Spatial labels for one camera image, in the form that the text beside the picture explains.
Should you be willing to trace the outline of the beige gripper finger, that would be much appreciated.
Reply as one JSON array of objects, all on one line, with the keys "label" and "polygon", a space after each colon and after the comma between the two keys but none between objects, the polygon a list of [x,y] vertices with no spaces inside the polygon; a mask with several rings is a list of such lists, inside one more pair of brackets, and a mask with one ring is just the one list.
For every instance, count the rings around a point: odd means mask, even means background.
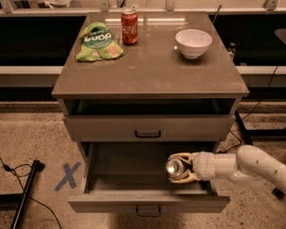
[{"label": "beige gripper finger", "polygon": [[184,172],[181,177],[170,177],[169,181],[172,183],[177,184],[184,184],[184,183],[190,183],[197,180],[196,173],[191,172],[190,170],[187,170]]},{"label": "beige gripper finger", "polygon": [[193,166],[193,155],[191,153],[178,153],[169,156],[167,165],[169,167],[191,167]]}]

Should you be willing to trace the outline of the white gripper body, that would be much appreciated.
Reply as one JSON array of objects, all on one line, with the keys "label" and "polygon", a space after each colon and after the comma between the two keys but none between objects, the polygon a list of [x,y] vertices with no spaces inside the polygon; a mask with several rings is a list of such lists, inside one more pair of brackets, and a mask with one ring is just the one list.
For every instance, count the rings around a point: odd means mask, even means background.
[{"label": "white gripper body", "polygon": [[197,180],[211,180],[215,178],[215,154],[194,153],[193,171]]}]

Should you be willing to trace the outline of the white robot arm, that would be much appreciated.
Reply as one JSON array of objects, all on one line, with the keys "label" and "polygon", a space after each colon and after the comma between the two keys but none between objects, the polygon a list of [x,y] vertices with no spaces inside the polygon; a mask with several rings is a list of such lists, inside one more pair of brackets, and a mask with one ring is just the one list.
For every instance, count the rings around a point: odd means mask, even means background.
[{"label": "white robot arm", "polygon": [[172,183],[227,179],[238,185],[257,186],[268,180],[286,195],[286,165],[253,145],[243,145],[235,154],[173,154],[166,170]]}]

